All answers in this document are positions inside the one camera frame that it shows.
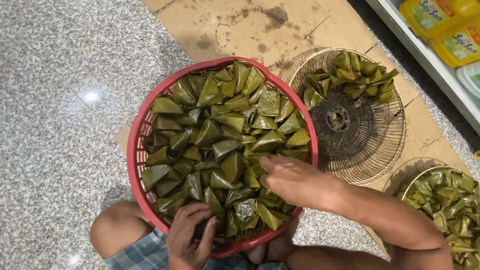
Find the cardboard sheet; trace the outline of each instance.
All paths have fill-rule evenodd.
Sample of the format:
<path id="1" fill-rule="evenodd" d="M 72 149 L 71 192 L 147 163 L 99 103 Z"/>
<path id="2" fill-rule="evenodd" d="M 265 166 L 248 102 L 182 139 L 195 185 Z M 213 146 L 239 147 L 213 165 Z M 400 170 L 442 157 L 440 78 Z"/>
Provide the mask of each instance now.
<path id="1" fill-rule="evenodd" d="M 364 52 L 389 70 L 395 65 L 376 45 L 346 0 L 142 0 L 196 62 L 226 56 L 254 59 L 281 78 L 295 60 L 321 47 Z M 416 89 L 401 75 L 395 83 L 405 106 L 407 136 L 398 163 L 368 187 L 390 193 L 408 175 L 434 164 L 466 165 L 438 129 Z M 114 136 L 125 153 L 130 118 Z M 366 230 L 385 252 L 380 238 Z"/>

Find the wire fan guard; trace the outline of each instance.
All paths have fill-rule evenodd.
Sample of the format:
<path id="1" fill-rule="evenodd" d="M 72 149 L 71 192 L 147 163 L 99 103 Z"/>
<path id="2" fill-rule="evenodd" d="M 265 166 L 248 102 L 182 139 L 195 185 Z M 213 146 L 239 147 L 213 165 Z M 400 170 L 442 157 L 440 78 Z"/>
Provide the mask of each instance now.
<path id="1" fill-rule="evenodd" d="M 303 98 L 309 87 L 307 75 L 320 68 L 333 72 L 332 59 L 342 50 L 375 62 L 352 49 L 324 49 L 298 68 L 290 87 Z M 341 84 L 330 89 L 325 100 L 309 111 L 317 135 L 318 168 L 351 184 L 372 183 L 389 172 L 402 153 L 406 134 L 402 101 L 396 87 L 396 99 L 382 105 L 368 98 L 351 99 L 343 88 Z"/>

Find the white shelf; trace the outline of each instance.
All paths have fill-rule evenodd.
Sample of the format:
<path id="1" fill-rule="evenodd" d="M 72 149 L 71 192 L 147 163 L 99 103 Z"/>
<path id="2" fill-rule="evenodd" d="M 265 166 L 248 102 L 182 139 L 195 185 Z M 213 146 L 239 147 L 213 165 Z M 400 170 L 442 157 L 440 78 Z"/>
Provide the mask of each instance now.
<path id="1" fill-rule="evenodd" d="M 455 70 L 417 38 L 398 12 L 398 0 L 366 0 L 480 135 L 480 99 L 457 80 Z"/>

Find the person's hand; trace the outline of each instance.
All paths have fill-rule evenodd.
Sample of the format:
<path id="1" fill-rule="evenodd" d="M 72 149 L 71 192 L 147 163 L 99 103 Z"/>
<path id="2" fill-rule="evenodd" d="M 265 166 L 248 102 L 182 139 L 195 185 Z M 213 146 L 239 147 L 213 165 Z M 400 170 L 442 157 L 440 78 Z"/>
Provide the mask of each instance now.
<path id="1" fill-rule="evenodd" d="M 167 234 L 168 270 L 200 270 L 212 253 L 215 217 L 206 203 L 194 203 L 180 208 Z M 201 241 L 193 240 L 195 226 L 208 219 Z"/>
<path id="2" fill-rule="evenodd" d="M 268 173 L 262 175 L 260 183 L 295 206 L 329 211 L 338 192 L 346 185 L 342 180 L 290 157 L 262 157 L 260 165 Z"/>

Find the checkered shorts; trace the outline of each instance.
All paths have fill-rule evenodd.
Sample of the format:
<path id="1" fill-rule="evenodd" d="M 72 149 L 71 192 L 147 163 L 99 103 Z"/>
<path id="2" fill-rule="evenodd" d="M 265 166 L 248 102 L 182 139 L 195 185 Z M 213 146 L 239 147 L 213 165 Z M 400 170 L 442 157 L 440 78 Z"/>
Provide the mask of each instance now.
<path id="1" fill-rule="evenodd" d="M 160 270 L 168 264 L 165 235 L 155 229 L 149 235 L 126 247 L 114 256 L 105 259 L 111 270 Z M 203 270 L 253 270 L 240 254 L 223 258 L 209 259 Z M 257 270 L 288 270 L 285 263 L 265 263 Z"/>

